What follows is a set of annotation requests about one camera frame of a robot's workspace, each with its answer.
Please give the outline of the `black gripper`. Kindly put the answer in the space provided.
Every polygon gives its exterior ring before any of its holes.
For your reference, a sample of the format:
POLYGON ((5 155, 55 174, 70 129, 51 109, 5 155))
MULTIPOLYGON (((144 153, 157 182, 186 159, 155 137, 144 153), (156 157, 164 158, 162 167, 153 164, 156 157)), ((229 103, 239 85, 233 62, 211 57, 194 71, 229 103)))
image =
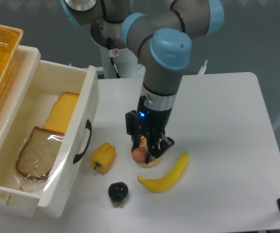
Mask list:
POLYGON ((163 153, 172 147, 175 142, 165 135, 165 127, 168 123, 171 109, 156 111, 149 108, 125 114, 126 132, 132 137, 132 149, 140 146, 141 137, 147 139, 148 155, 146 163, 158 159, 163 153))

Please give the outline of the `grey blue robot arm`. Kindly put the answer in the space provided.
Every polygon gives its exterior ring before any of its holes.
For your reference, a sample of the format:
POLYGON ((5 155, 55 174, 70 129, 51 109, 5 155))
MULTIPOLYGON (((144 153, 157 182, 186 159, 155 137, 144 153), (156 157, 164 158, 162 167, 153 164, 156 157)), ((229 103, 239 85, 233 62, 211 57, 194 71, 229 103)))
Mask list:
POLYGON ((148 17, 130 12, 127 0, 63 0, 75 26, 103 20, 101 34, 109 49, 121 38, 145 66, 138 107, 125 115, 132 149, 147 141, 146 163, 159 158, 174 141, 165 134, 176 94, 189 65, 192 39, 220 29, 225 13, 219 0, 168 0, 169 11, 148 17))

